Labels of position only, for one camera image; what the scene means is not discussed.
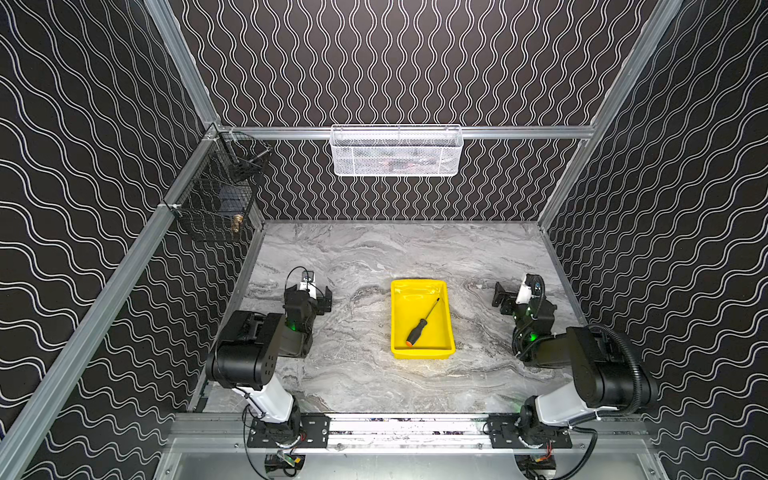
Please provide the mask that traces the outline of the yellow plastic bin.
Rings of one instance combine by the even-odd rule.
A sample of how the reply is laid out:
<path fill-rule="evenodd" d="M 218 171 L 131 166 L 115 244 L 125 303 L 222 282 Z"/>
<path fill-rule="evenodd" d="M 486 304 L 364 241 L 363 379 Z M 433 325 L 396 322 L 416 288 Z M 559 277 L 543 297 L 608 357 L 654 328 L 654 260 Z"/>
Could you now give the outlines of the yellow plastic bin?
<path fill-rule="evenodd" d="M 456 352 L 447 284 L 391 282 L 390 350 L 398 360 L 444 360 Z"/>

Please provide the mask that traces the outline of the aluminium front rail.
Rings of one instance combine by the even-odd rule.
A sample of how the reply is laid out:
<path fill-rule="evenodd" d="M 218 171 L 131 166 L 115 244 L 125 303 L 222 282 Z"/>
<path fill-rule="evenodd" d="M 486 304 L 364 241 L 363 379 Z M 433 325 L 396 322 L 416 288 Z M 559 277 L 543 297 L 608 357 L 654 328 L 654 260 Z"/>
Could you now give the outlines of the aluminium front rail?
<path fill-rule="evenodd" d="M 298 454 L 538 454 L 547 444 L 525 444 L 511 414 L 309 414 Z M 177 416 L 164 451 L 183 453 L 273 452 L 280 447 L 239 413 Z"/>

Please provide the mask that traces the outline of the black orange screwdriver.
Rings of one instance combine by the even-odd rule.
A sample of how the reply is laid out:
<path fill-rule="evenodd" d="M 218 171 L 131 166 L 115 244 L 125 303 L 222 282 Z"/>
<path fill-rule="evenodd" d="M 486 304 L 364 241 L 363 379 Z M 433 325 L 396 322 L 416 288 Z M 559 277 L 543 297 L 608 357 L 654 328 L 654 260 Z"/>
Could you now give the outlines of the black orange screwdriver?
<path fill-rule="evenodd" d="M 419 340 L 419 338 L 422 335 L 422 332 L 423 332 L 424 328 L 428 325 L 428 320 L 429 320 L 431 314 L 433 313 L 435 308 L 439 305 L 439 303 L 440 303 L 440 298 L 437 298 L 435 300 L 434 304 L 431 306 L 431 308 L 428 311 L 428 313 L 423 318 L 421 318 L 418 321 L 417 325 L 410 331 L 410 333 L 408 334 L 408 336 L 406 338 L 406 345 L 408 347 L 413 347 L 414 344 Z"/>

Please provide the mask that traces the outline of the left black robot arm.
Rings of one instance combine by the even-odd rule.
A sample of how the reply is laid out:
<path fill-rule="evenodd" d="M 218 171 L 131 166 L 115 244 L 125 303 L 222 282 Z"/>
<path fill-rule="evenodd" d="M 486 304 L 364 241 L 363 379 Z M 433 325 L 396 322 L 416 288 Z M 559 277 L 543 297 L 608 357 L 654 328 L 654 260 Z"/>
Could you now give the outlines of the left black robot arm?
<path fill-rule="evenodd" d="M 284 290 L 281 313 L 234 312 L 208 355 L 207 378 L 242 396 L 267 430 L 299 436 L 300 409 L 276 377 L 277 361 L 309 354 L 315 320 L 332 305 L 330 289 L 303 282 Z"/>

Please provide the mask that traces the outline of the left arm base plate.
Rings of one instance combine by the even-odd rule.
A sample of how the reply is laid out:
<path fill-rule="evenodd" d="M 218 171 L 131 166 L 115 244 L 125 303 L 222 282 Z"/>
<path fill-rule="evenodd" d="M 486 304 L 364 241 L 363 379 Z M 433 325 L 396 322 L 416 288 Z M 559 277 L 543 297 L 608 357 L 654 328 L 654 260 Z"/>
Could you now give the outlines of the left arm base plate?
<path fill-rule="evenodd" d="M 328 416 L 319 413 L 301 414 L 283 423 L 253 420 L 246 430 L 246 445 L 255 449 L 326 448 L 330 422 Z"/>

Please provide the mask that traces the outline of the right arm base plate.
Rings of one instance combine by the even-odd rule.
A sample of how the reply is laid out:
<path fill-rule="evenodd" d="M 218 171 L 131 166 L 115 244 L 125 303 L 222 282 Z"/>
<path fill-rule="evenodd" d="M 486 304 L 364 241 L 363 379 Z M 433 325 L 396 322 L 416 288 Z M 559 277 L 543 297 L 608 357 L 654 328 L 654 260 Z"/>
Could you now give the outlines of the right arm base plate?
<path fill-rule="evenodd" d="M 525 422 L 519 414 L 489 415 L 481 431 L 493 449 L 570 449 L 572 441 L 562 427 Z"/>

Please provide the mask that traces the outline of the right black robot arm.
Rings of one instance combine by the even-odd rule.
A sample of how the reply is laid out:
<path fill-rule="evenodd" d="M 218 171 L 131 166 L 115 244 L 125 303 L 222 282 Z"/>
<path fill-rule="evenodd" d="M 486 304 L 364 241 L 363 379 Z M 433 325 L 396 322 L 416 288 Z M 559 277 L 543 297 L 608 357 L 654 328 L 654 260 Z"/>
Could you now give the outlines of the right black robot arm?
<path fill-rule="evenodd" d="M 567 428 L 604 415 L 632 415 L 656 403 L 657 381 L 624 334 L 602 324 L 552 332 L 557 306 L 546 297 L 542 277 L 528 274 L 516 293 L 497 282 L 492 305 L 512 318 L 511 347 L 525 366 L 571 371 L 565 385 L 526 400 L 520 430 Z"/>

